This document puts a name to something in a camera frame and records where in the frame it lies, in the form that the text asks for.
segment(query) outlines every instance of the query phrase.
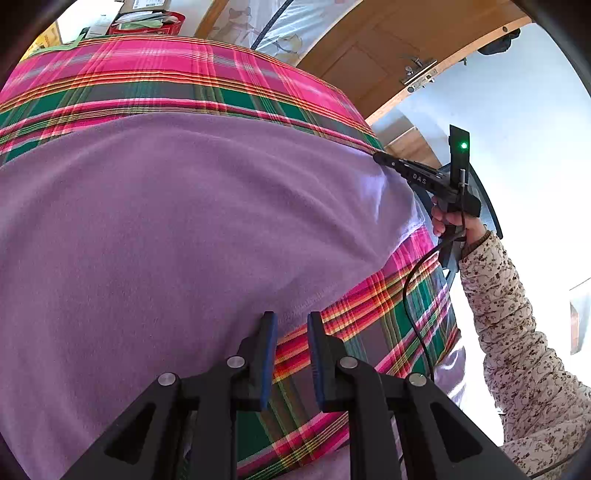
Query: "white wall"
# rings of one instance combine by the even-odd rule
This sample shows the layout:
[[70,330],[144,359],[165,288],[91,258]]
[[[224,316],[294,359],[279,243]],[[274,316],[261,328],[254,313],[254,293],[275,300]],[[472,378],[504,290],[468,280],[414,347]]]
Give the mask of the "white wall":
[[[402,114],[416,125],[442,163],[449,161],[449,124],[470,131],[472,164],[492,199],[538,329],[567,368],[591,384],[591,352],[569,355],[568,293],[591,277],[591,98],[563,53],[544,30],[528,25],[506,53],[469,56],[467,66],[442,73],[398,110],[394,118]],[[454,306],[470,344],[470,380],[480,388],[483,356],[461,294],[454,292]],[[486,413],[478,403],[490,401],[486,392],[478,395],[469,414],[497,439],[490,403]]]
[[388,145],[396,137],[399,137],[409,128],[412,128],[412,126],[411,121],[398,108],[392,108],[386,115],[375,122],[371,128],[376,137],[382,142],[382,145]]
[[181,27],[180,36],[192,37],[201,23],[213,0],[173,0],[170,9],[183,14],[186,19]]
[[57,19],[61,41],[75,40],[83,28],[93,25],[102,14],[114,17],[122,5],[114,0],[77,0]]

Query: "patterned long sleeve shirt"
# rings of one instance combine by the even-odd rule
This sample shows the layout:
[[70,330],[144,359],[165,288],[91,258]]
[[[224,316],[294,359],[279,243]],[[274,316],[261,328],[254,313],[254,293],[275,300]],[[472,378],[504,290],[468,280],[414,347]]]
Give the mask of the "patterned long sleeve shirt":
[[[591,388],[564,370],[536,331],[530,301],[500,240],[489,233],[460,263],[484,376],[502,410],[502,450],[532,475],[575,452],[591,430]],[[539,477],[554,480],[565,463]]]

